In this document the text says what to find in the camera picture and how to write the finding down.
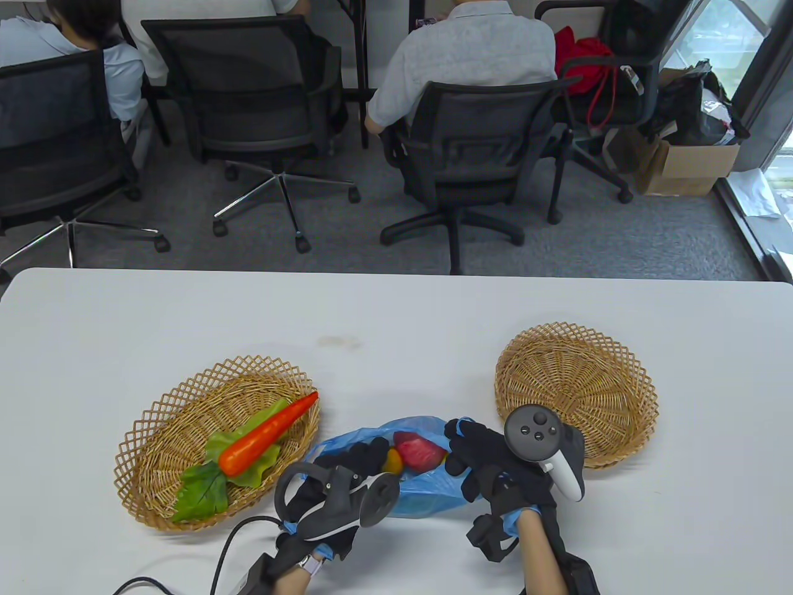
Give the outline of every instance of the red apple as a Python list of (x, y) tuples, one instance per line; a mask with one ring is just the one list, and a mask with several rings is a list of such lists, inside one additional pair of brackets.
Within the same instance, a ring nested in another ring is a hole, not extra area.
[(432, 471), (448, 453), (414, 432), (394, 432), (394, 447), (405, 466), (418, 474)]

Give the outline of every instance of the white shirt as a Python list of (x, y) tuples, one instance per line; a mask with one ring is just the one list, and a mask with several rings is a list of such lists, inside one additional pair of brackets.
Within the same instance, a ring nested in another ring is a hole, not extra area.
[[(51, 23), (22, 17), (0, 21), (0, 67), (14, 66), (84, 52)], [(105, 50), (105, 84), (110, 112), (118, 120), (134, 120), (140, 111), (144, 65), (131, 45)]]
[(163, 85), (168, 67), (141, 21), (274, 17), (288, 13), (296, 4), (297, 0), (121, 0), (121, 11), (143, 57), (146, 74), (155, 85)]
[(369, 103), (369, 116), (385, 127), (412, 114), (429, 82), (506, 86), (555, 80), (555, 62), (548, 25), (514, 15), (504, 0), (465, 2), (445, 21), (405, 38)]

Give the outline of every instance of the watch band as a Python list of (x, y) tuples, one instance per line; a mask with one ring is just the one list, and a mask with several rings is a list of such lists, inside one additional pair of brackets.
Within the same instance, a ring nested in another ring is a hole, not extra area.
[(316, 576), (316, 573), (318, 573), (322, 569), (322, 565), (324, 564), (324, 562), (325, 562), (324, 559), (318, 560), (314, 558), (314, 556), (309, 554), (305, 558), (303, 558), (300, 562), (298, 562), (297, 565), (306, 572), (308, 572), (309, 574), (311, 574), (311, 578), (314, 578)]

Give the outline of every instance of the yellow fruit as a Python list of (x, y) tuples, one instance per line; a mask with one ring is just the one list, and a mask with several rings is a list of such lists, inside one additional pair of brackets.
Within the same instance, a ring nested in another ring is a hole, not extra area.
[(400, 476), (404, 473), (404, 462), (396, 448), (389, 450), (389, 455), (385, 460), (385, 465), (383, 465), (383, 473), (393, 473)]

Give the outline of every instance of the black glove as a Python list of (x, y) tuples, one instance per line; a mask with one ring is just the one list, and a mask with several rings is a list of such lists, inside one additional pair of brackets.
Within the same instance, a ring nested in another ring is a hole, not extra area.
[[(390, 445), (388, 440), (385, 438), (375, 438), (372, 440), (371, 444), (363, 442), (353, 444), (350, 450), (343, 453), (322, 455), (314, 461), (314, 464), (325, 467), (326, 469), (343, 466), (353, 473), (360, 475), (362, 478), (367, 478), (371, 475), (382, 473), (389, 449)], [(289, 512), (289, 520), (299, 520), (308, 510), (314, 508), (320, 502), (324, 502), (324, 500), (325, 494), (322, 484), (314, 478), (306, 478), (306, 481), (303, 482), (303, 485), (300, 486), (297, 493), (295, 493), (292, 500), (290, 500), (286, 506)], [(327, 559), (332, 559), (337, 555), (344, 560), (352, 549), (353, 539), (355, 539), (355, 533), (357, 532), (357, 527), (347, 529), (345, 532), (331, 535), (319, 546), (315, 543), (305, 544), (301, 542), (298, 544), (296, 542), (300, 540), (297, 537), (290, 532), (285, 532), (278, 536), (275, 545), (279, 550), (281, 550), (282, 547), (306, 548), (310, 546), (309, 553), (316, 548), (316, 553), (323, 555)]]
[(446, 459), (446, 472), (458, 476), (471, 469), (462, 483), (462, 495), (467, 501), (473, 502), (481, 494), (493, 504), (496, 496), (516, 486), (520, 497), (512, 490), (515, 495), (510, 496), (509, 502), (504, 502), (508, 509), (494, 513), (556, 505), (550, 493), (553, 480), (536, 463), (515, 456), (503, 434), (465, 419), (450, 421), (444, 434), (451, 449)]

